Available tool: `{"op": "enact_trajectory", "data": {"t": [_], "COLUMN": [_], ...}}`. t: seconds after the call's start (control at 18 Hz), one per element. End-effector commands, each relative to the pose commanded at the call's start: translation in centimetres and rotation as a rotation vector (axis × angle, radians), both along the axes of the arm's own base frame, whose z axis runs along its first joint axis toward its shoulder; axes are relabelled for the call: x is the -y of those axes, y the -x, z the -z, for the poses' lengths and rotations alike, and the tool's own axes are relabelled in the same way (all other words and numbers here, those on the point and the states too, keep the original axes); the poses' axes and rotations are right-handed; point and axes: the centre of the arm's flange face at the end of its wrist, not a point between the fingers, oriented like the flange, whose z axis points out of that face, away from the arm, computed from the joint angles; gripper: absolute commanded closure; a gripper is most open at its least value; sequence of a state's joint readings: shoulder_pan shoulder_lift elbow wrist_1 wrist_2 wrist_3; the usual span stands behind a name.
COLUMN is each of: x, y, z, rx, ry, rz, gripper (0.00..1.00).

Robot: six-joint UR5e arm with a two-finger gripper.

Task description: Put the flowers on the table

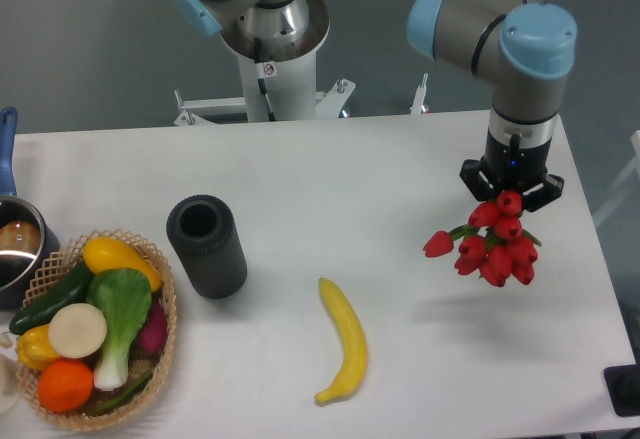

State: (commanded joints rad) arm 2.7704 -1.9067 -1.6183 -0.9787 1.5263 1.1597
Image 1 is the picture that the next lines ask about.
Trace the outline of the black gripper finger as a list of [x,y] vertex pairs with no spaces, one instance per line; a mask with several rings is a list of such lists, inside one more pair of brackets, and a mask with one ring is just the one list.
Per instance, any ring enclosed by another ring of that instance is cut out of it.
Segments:
[[564,179],[554,174],[545,174],[535,186],[522,195],[522,207],[528,212],[535,212],[559,199],[564,188]]
[[479,201],[494,200],[502,192],[484,159],[465,159],[459,176],[473,197]]

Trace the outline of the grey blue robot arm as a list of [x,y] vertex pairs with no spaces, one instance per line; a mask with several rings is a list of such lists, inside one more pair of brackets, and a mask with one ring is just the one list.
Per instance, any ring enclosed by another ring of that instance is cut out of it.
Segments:
[[[205,36],[236,55],[252,122],[316,119],[336,113],[316,91],[316,53],[330,21],[323,0],[171,0]],[[493,87],[483,156],[460,176],[484,201],[504,190],[536,211],[558,199],[564,182],[546,160],[573,67],[577,25],[549,0],[416,0],[409,44]]]

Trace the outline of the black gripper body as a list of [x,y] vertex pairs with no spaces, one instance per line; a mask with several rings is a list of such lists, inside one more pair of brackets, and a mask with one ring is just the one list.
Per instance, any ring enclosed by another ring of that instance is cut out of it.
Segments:
[[482,159],[503,190],[523,193],[548,174],[546,161],[557,115],[538,123],[507,119],[498,112],[489,116]]

